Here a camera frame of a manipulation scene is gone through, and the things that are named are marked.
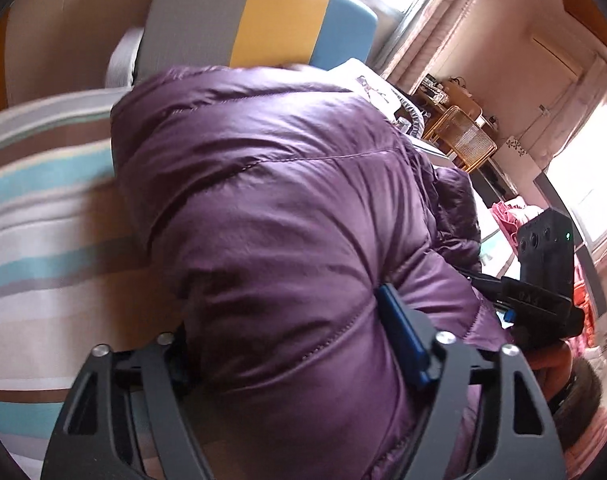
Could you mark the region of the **right hand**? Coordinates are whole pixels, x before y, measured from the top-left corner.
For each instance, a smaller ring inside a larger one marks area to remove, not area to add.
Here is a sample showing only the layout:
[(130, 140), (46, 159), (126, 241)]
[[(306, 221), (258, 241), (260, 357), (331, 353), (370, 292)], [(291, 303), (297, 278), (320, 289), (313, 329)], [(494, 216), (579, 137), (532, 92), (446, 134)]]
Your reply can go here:
[(573, 382), (573, 354), (565, 341), (551, 346), (527, 350), (524, 356), (546, 401), (550, 401)]

